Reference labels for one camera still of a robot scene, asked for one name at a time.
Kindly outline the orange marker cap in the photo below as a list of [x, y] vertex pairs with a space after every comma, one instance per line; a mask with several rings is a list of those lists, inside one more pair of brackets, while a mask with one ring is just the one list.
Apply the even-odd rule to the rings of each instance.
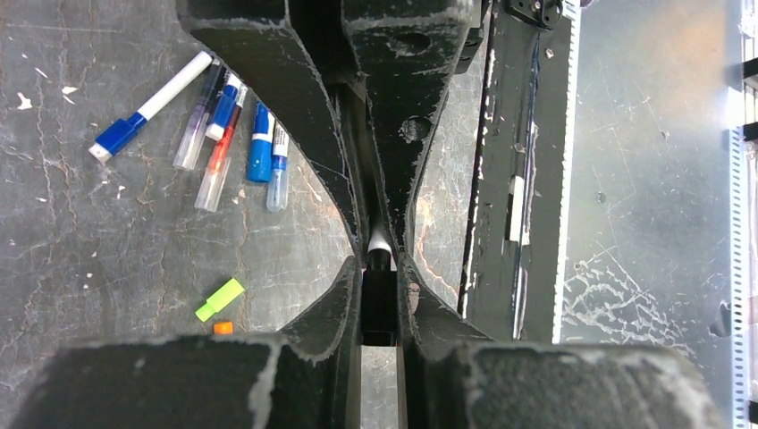
[[234, 334], [234, 325], [231, 321], [218, 322], [213, 325], [214, 335], [230, 335]]

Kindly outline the blue capped white marker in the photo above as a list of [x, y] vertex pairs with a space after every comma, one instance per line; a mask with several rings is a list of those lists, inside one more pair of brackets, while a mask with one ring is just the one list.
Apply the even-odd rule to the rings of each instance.
[[88, 152], [102, 164], [116, 156], [138, 135], [141, 128], [208, 68], [212, 61], [212, 56], [206, 52], [196, 54], [129, 118], [118, 119], [101, 132]]

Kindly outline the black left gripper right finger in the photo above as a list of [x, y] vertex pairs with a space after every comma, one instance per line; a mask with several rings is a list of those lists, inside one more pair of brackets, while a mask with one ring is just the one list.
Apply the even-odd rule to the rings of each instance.
[[403, 428], [722, 428], [695, 366], [652, 346], [491, 339], [398, 263]]

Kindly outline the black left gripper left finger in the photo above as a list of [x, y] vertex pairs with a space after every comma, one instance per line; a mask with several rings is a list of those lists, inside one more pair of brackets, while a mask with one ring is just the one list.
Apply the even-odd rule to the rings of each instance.
[[357, 428], [361, 270], [276, 332], [87, 341], [45, 366], [15, 428]]

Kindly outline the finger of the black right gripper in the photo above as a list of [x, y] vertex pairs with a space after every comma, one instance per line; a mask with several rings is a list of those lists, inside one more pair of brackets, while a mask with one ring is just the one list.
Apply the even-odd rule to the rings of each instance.
[[351, 136], [356, 64], [340, 1], [179, 1], [181, 28], [236, 72], [295, 140], [363, 247], [358, 151]]
[[345, 1], [342, 23], [366, 88], [368, 153], [389, 241], [406, 249], [451, 79], [479, 44], [486, 1]]

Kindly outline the green marker cap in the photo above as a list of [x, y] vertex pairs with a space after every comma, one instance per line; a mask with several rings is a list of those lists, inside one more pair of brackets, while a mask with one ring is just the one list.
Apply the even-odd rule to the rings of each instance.
[[206, 322], [212, 316], [218, 314], [231, 304], [239, 295], [244, 292], [244, 288], [239, 281], [231, 278], [223, 284], [218, 290], [211, 294], [195, 311], [195, 316], [200, 322]]

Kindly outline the black marker cap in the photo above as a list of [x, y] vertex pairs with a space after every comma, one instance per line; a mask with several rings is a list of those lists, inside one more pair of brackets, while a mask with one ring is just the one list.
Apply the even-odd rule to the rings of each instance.
[[395, 347], [397, 344], [397, 272], [392, 253], [375, 248], [367, 254], [361, 292], [362, 344]]

